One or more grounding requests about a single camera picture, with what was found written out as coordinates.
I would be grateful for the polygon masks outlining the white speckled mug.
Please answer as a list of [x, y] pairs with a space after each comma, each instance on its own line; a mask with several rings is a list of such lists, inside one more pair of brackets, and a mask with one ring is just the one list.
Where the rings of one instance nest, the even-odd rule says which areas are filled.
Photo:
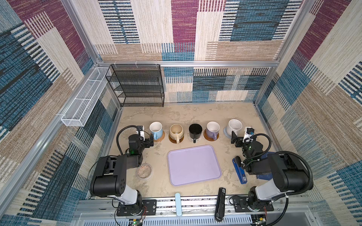
[[234, 132], [236, 135], [239, 134], [240, 130], [243, 128], [242, 122], [237, 119], [231, 119], [226, 126], [225, 132], [228, 136], [232, 136]]

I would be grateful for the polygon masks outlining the blue-grey woven round coaster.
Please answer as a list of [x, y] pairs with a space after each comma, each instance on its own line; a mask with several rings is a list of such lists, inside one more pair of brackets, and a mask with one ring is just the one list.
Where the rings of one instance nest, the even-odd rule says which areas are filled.
[[232, 138], [232, 136], [227, 133], [226, 127], [223, 128], [223, 133], [224, 133], [224, 135], [225, 135], [228, 139], [231, 139], [231, 138]]

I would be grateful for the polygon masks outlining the woven straw round coaster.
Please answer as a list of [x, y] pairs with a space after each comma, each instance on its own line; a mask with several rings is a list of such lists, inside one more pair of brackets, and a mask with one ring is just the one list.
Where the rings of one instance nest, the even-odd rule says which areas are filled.
[[154, 142], [161, 142], [165, 138], [165, 132], [163, 131], [162, 136], [159, 139], [154, 139]]

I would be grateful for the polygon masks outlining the white mug blue handle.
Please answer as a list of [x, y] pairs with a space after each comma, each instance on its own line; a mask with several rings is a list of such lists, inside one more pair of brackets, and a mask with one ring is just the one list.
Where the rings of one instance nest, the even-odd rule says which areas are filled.
[[155, 121], [155, 122], [151, 123], [150, 131], [151, 131], [151, 133], [153, 135], [153, 139], [158, 140], [163, 135], [163, 126], [162, 126], [162, 124], [160, 122]]

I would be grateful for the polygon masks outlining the white mug lavender handle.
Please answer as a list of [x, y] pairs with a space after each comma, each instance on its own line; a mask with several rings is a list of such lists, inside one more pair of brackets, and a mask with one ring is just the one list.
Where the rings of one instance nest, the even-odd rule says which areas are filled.
[[213, 137], [214, 139], [216, 138], [217, 133], [219, 133], [219, 130], [220, 130], [220, 125], [215, 121], [209, 122], [206, 126], [207, 135], [209, 137]]

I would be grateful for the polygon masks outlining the dark brown wooden coaster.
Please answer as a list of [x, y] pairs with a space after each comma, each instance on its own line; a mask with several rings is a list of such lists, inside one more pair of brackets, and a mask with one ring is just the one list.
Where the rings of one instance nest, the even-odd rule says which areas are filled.
[[[169, 138], [170, 142], [172, 142], [172, 143], [174, 143], [174, 144], [177, 144], [177, 141], [176, 141], [176, 140], [172, 139], [170, 136], [168, 136], [168, 138]], [[184, 137], [182, 137], [182, 138], [180, 139], [179, 143], [181, 143], [183, 140], [184, 140]]]

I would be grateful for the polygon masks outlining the light brown wooden coaster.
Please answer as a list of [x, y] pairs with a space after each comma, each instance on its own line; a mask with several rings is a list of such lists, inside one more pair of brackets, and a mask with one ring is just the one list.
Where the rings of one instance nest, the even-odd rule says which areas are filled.
[[218, 140], [219, 135], [220, 135], [220, 133], [217, 133], [217, 136], [216, 136], [216, 138], [214, 139], [213, 137], [209, 137], [209, 136], [207, 135], [207, 132], [206, 132], [206, 131], [204, 131], [204, 133], [203, 133], [204, 138], [205, 138], [206, 140], [208, 140], [208, 141], [216, 141], [216, 140]]

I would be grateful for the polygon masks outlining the beige ceramic mug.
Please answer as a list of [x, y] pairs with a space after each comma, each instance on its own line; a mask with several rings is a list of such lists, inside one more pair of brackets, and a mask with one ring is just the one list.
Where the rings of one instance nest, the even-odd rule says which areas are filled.
[[184, 129], [180, 124], [174, 124], [170, 127], [169, 136], [177, 141], [179, 144], [180, 139], [184, 136]]

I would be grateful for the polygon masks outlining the multicolour woven round coaster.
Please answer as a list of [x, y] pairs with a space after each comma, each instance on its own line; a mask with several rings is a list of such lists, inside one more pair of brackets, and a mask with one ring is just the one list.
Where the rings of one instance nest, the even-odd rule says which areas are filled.
[[198, 143], [198, 142], [200, 142], [201, 140], [204, 139], [203, 136], [200, 136], [198, 139], [196, 139], [196, 140], [194, 141], [193, 137], [190, 136], [189, 133], [187, 134], [187, 138], [189, 139], [189, 141], [190, 141], [191, 143]]

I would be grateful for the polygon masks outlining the black mug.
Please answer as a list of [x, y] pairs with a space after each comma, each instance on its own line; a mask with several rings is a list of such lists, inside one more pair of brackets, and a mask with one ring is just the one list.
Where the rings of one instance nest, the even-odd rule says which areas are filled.
[[196, 143], [198, 139], [200, 139], [202, 131], [203, 129], [200, 124], [194, 123], [189, 126], [189, 137], [193, 143]]

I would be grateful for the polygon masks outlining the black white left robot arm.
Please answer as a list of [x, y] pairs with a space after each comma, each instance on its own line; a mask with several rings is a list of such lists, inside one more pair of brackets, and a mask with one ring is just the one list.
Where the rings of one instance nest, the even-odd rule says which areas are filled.
[[119, 202], [119, 211], [130, 215], [144, 214], [147, 207], [138, 190], [126, 184], [127, 170], [142, 164], [142, 152], [154, 145], [153, 137], [144, 139], [138, 134], [129, 136], [129, 153], [99, 158], [90, 182], [90, 194], [101, 198], [112, 198]]

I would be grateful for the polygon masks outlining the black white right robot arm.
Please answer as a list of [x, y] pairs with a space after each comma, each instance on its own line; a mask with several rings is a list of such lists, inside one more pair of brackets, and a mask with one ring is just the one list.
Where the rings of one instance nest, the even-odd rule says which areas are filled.
[[237, 211], [272, 211], [272, 202], [290, 195], [299, 195], [311, 190], [314, 186], [311, 167], [300, 155], [279, 151], [270, 152], [271, 146], [263, 149], [257, 137], [270, 137], [266, 134], [255, 134], [253, 128], [247, 128], [243, 137], [233, 131], [231, 143], [242, 149], [245, 160], [239, 156], [233, 159], [238, 178], [246, 184], [246, 175], [267, 175], [272, 178], [261, 186], [254, 186], [247, 196], [233, 197], [233, 206]]

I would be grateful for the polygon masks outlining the blue black stapler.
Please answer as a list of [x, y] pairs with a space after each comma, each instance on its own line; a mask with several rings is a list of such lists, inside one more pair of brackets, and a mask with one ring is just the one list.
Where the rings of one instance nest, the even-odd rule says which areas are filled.
[[243, 164], [242, 164], [241, 158], [239, 156], [236, 156], [235, 158], [233, 158], [232, 162], [235, 167], [235, 170], [238, 175], [240, 183], [246, 184], [248, 181], [247, 181], [245, 171], [242, 168]]

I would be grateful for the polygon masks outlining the clear glass petri dish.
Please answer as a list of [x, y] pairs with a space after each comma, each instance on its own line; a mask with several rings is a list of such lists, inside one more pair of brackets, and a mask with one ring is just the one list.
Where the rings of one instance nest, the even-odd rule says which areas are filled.
[[145, 163], [139, 166], [136, 175], [139, 179], [148, 180], [152, 176], [152, 167]]

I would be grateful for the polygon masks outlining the lavender plastic tray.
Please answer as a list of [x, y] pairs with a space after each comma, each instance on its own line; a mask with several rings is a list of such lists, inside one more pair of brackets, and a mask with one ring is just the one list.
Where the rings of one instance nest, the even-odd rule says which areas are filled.
[[222, 171], [211, 145], [172, 150], [167, 155], [169, 177], [173, 186], [183, 186], [218, 179]]

